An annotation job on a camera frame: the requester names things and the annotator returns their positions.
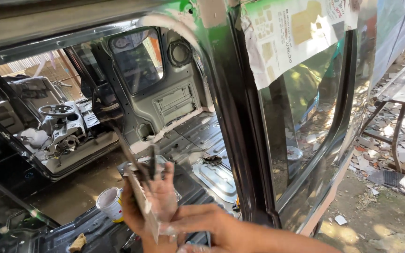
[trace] steering wheel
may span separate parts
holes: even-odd
[[[38,108],[38,112],[46,116],[66,117],[74,114],[74,108],[64,104],[49,104]]]

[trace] newspaper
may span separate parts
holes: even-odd
[[[260,0],[242,6],[257,89],[338,42],[333,25],[357,28],[358,0]]]

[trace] car window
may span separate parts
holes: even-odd
[[[132,94],[162,79],[162,58],[155,29],[117,36],[109,41],[109,46]]]
[[[276,200],[323,145],[329,133],[340,87],[343,48],[344,36],[259,91]],[[285,144],[284,140],[276,138],[282,119]],[[283,164],[285,157],[281,155],[284,147],[287,149],[286,165]]]

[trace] paint can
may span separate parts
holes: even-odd
[[[96,208],[103,211],[113,222],[123,221],[121,191],[117,187],[105,189],[96,200]]]

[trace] license plate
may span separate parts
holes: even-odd
[[[307,120],[312,118],[313,114],[316,112],[316,106],[312,108],[312,110],[307,114]]]

